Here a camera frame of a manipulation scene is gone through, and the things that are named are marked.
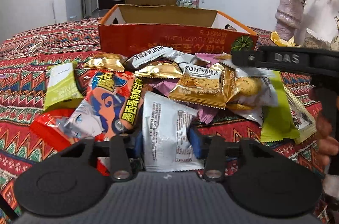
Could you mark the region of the person right hand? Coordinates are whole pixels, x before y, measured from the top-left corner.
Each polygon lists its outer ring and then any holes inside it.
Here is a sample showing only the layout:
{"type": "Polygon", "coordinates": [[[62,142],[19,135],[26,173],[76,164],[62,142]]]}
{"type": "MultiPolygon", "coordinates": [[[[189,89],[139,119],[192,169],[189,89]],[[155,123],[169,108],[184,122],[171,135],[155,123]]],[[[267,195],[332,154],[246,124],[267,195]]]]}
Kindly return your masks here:
{"type": "Polygon", "coordinates": [[[328,176],[338,177],[338,95],[323,87],[314,87],[310,97],[320,101],[317,115],[317,160],[327,169],[328,176]]]}

